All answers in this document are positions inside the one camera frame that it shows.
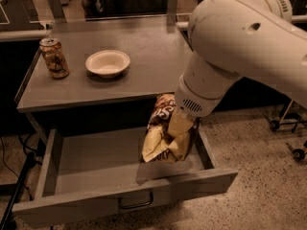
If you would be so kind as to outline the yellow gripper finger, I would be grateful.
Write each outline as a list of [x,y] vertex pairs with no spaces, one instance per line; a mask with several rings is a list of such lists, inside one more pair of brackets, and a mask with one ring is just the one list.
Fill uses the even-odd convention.
[[176,107],[170,119],[167,133],[172,137],[187,132],[194,124],[195,118]]

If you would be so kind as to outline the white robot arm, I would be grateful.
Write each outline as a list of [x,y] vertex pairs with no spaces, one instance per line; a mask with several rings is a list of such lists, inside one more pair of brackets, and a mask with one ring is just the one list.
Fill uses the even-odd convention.
[[175,101],[209,115],[227,90],[249,78],[307,107],[307,33],[292,24],[289,0],[203,0],[190,16],[193,55]]

